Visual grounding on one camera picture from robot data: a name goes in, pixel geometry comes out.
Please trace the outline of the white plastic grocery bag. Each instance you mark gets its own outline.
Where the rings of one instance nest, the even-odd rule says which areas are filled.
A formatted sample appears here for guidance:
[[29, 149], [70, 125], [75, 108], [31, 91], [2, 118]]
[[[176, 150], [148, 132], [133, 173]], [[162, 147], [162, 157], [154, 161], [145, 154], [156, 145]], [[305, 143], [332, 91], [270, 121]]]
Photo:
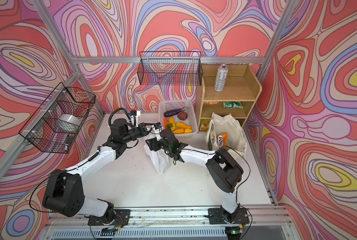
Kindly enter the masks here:
[[155, 170], [159, 175], [165, 172], [170, 167], [170, 158], [165, 154], [164, 150], [149, 151], [144, 144], [146, 156], [151, 160]]

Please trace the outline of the cream canvas tote bag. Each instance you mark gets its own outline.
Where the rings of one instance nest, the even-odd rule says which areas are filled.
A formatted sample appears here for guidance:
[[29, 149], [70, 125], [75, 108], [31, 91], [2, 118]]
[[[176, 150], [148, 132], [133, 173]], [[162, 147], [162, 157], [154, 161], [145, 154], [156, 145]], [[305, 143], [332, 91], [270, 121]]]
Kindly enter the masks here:
[[212, 113], [206, 134], [206, 148], [209, 151], [216, 151], [226, 146], [242, 156], [246, 154], [247, 143], [243, 128], [231, 114], [222, 117]]

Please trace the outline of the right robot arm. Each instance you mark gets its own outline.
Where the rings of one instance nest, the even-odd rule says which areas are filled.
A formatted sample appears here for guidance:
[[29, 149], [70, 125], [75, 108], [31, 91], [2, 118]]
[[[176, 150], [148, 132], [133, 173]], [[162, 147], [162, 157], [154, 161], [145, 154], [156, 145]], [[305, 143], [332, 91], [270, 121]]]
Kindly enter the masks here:
[[240, 204], [237, 202], [237, 185], [242, 180], [243, 168], [224, 148], [206, 151], [179, 142], [171, 130], [149, 130], [153, 135], [145, 139], [149, 150], [162, 153], [173, 163], [191, 163], [208, 170], [216, 186], [222, 191], [223, 202], [219, 208], [220, 217], [215, 221], [232, 224], [238, 219]]

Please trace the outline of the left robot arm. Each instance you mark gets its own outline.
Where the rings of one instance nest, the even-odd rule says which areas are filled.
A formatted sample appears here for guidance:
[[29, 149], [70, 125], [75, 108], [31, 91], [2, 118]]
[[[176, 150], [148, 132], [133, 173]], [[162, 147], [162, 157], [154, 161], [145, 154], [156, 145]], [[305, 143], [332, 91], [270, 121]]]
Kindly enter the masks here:
[[140, 111], [132, 110], [125, 114], [125, 119], [116, 120], [112, 119], [114, 113], [109, 115], [110, 135], [93, 155], [63, 171], [55, 170], [50, 174], [42, 200], [44, 208], [66, 217], [89, 216], [103, 225], [114, 222], [116, 212], [113, 204], [86, 198], [83, 186], [94, 174], [129, 149], [128, 143], [148, 135], [146, 125], [138, 123]]

